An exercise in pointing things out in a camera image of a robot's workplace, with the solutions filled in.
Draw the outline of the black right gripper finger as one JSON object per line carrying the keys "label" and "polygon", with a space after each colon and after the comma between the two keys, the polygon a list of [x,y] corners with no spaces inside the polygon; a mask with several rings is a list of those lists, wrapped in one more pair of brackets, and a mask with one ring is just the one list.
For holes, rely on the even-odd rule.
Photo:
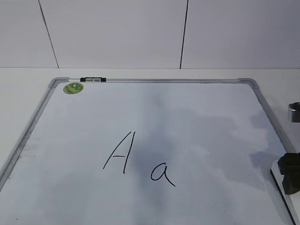
{"label": "black right gripper finger", "polygon": [[286,153],[277,163],[280,174],[284,176],[282,185],[286,195],[300,191],[300,154]]}

